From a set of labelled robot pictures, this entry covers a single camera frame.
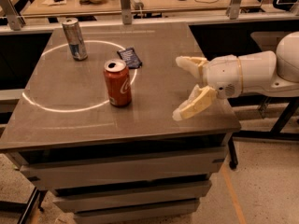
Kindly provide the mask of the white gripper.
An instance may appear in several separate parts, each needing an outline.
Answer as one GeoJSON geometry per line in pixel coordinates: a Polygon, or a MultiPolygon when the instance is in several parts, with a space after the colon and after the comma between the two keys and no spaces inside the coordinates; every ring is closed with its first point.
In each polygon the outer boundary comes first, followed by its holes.
{"type": "Polygon", "coordinates": [[[189,98],[174,110],[172,118],[175,121],[189,119],[206,110],[217,97],[235,98],[242,92],[241,64],[234,55],[217,57],[208,63],[205,57],[179,56],[176,63],[197,79],[202,77],[204,66],[204,81],[207,86],[194,86],[189,98]]]}

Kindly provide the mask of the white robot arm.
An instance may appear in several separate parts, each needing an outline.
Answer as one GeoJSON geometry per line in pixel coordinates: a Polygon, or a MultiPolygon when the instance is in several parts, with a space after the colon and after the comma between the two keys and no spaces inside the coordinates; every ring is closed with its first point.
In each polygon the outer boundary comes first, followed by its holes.
{"type": "Polygon", "coordinates": [[[189,98],[173,112],[175,121],[195,116],[216,99],[235,98],[244,93],[269,97],[299,95],[299,32],[284,36],[275,51],[226,55],[211,61],[179,56],[176,63],[193,75],[197,84],[189,98]]]}

